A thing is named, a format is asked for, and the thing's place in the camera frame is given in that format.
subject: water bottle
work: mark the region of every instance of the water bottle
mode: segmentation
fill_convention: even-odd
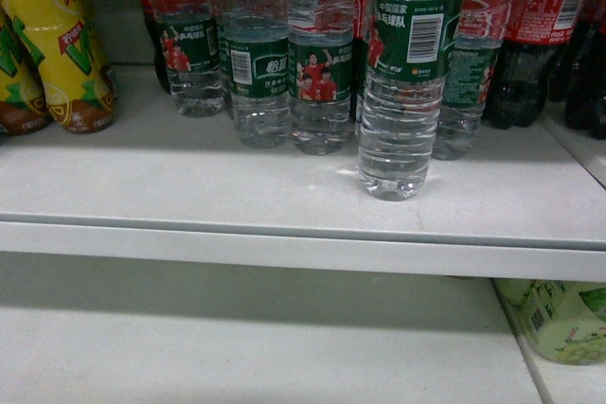
[[[379,199],[410,198],[425,181],[461,2],[375,0],[358,163]]]
[[[288,0],[291,137],[333,153],[348,135],[354,0]]]
[[[190,117],[224,108],[217,28],[210,0],[151,0],[179,112]]]
[[[512,0],[463,0],[432,156],[457,160],[473,145]]]
[[[570,40],[583,0],[513,0],[483,118],[528,127],[543,111],[551,68]]]
[[[375,0],[364,0],[363,3],[364,13],[361,24],[361,37],[362,37],[362,49],[360,52],[360,58],[358,60],[357,71],[358,71],[358,85],[356,87],[356,136],[360,134],[360,122],[362,121],[362,109],[364,106],[364,92],[365,92],[365,78],[366,78],[366,61],[368,60],[368,44],[370,43],[371,25],[375,20],[374,5]]]
[[[222,0],[212,0],[212,14],[215,17],[217,24],[217,38],[219,40],[219,66],[221,68],[221,77],[223,80],[223,88],[225,92],[225,110],[227,114],[234,118],[234,111],[231,102],[231,86],[229,81],[229,55],[227,54],[227,46],[225,45],[225,37],[223,34],[223,5]]]
[[[222,0],[234,122],[240,141],[278,146],[291,130],[287,0]]]

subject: clear plastic bottle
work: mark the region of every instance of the clear plastic bottle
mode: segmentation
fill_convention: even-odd
[[[432,156],[458,160],[473,145],[513,0],[463,0]]]
[[[225,110],[227,114],[234,118],[234,111],[231,102],[231,87],[229,82],[229,56],[227,55],[227,47],[225,45],[225,37],[223,34],[223,5],[222,0],[212,0],[212,14],[217,24],[217,39],[219,40],[219,66],[221,67],[221,77],[223,79],[223,87],[225,89]]]
[[[266,149],[291,130],[287,0],[222,0],[231,97],[240,141]]]
[[[356,136],[360,133],[360,122],[362,121],[362,109],[364,106],[365,78],[366,78],[366,61],[368,60],[368,45],[370,44],[371,26],[375,20],[375,0],[365,0],[364,3],[364,19],[362,21],[362,52],[358,68],[360,76],[358,77],[357,101],[356,101]]]
[[[462,0],[375,0],[359,171],[367,192],[401,201],[423,185]]]
[[[354,0],[288,0],[291,137],[325,155],[348,136]]]
[[[191,117],[222,111],[224,88],[210,0],[151,0],[151,4],[177,109]]]

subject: white shelf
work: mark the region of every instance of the white shelf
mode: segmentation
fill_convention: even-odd
[[[0,261],[0,402],[542,402],[486,279]]]
[[[564,125],[564,104],[547,103],[542,117],[545,128],[606,187],[606,141],[598,141],[587,131],[575,131]]]
[[[504,304],[530,374],[544,404],[599,404],[606,402],[606,363],[589,366],[560,364],[541,357],[522,335],[519,312]]]
[[[540,125],[482,128],[406,202],[367,195],[356,141],[329,156],[242,145],[118,67],[115,125],[0,149],[0,251],[606,281],[606,191]]]

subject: bottle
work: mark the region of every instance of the bottle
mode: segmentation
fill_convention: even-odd
[[[572,130],[587,130],[595,139],[606,138],[604,97],[606,96],[606,18],[601,27],[586,42],[580,54],[577,78],[567,92],[564,122]]]
[[[358,164],[379,199],[408,199],[425,181],[461,2],[375,0]]]
[[[356,84],[356,103],[355,103],[355,124],[356,124],[356,136],[360,134],[360,122],[362,121],[362,109],[364,106],[364,92],[365,92],[365,77],[366,77],[366,63],[368,60],[368,45],[370,43],[371,28],[370,25],[374,23],[375,12],[374,12],[375,0],[362,0],[362,21],[360,24],[360,49],[358,56],[356,56],[356,72],[357,84]],[[354,51],[356,50],[356,41],[354,40]]]
[[[164,55],[162,54],[162,45],[160,44],[160,37],[158,36],[158,29],[153,16],[152,0],[139,1],[141,3],[141,8],[143,9],[145,28],[147,29],[151,43],[153,44],[153,69],[155,70],[155,74],[162,89],[169,94],[169,76],[167,75],[167,67],[164,63]]]
[[[463,0],[432,156],[458,160],[473,145],[512,0]]]
[[[234,123],[240,141],[267,149],[288,140],[287,0],[222,0]]]
[[[111,69],[82,0],[2,0],[2,7],[39,71],[53,119],[74,133],[111,125]]]
[[[225,93],[225,110],[227,114],[234,118],[234,111],[231,100],[231,85],[229,75],[231,74],[231,68],[229,67],[229,54],[227,52],[227,45],[223,33],[223,0],[212,0],[212,14],[215,17],[217,23],[217,39],[219,40],[219,66],[221,68],[221,78],[223,81],[223,90]]]
[[[547,98],[551,67],[570,40],[583,0],[513,0],[483,118],[528,127]]]
[[[291,137],[333,153],[348,135],[354,0],[288,0]]]
[[[582,76],[579,69],[589,43],[599,30],[599,23],[606,14],[606,0],[585,0],[579,21],[570,37],[570,42],[554,64],[549,76],[548,99],[562,103],[568,98],[568,89],[574,79]]]
[[[170,92],[179,113],[206,117],[224,109],[217,28],[210,0],[151,0]]]
[[[0,134],[21,135],[41,130],[50,122],[45,92],[37,72],[4,11],[0,9]]]

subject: beverage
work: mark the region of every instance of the beverage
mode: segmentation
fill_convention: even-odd
[[[74,133],[111,125],[110,67],[82,0],[2,0],[2,7],[39,71],[53,119]]]
[[[26,51],[0,9],[0,133],[36,132],[48,125],[50,115],[40,77],[27,65]]]
[[[288,140],[287,0],[222,0],[234,122],[240,141],[266,149]]]
[[[523,332],[548,360],[586,365],[606,361],[606,287],[536,281],[521,309]]]
[[[358,163],[386,201],[425,181],[462,0],[375,0]]]
[[[579,68],[584,55],[589,51],[590,42],[599,29],[599,22],[606,14],[606,0],[585,0],[570,42],[566,46],[549,76],[549,100],[564,102],[568,90],[575,79],[582,77]]]
[[[224,109],[217,28],[210,0],[151,0],[178,111],[205,117]]]
[[[360,44],[359,50],[356,54],[356,72],[354,75],[357,77],[355,90],[356,90],[356,102],[355,102],[355,123],[356,123],[356,135],[360,133],[360,122],[362,121],[362,109],[364,106],[365,98],[365,78],[366,78],[366,63],[368,60],[368,45],[371,39],[371,25],[375,21],[374,11],[375,0],[362,0],[361,2],[361,21],[359,24],[358,32],[359,39],[357,42]],[[356,40],[354,40],[354,50],[356,50]]]
[[[512,0],[463,0],[432,156],[457,160],[473,145]]]
[[[325,155],[348,134],[354,0],[288,0],[291,137]]]
[[[543,110],[552,65],[570,40],[583,0],[513,0],[484,118],[528,127]]]

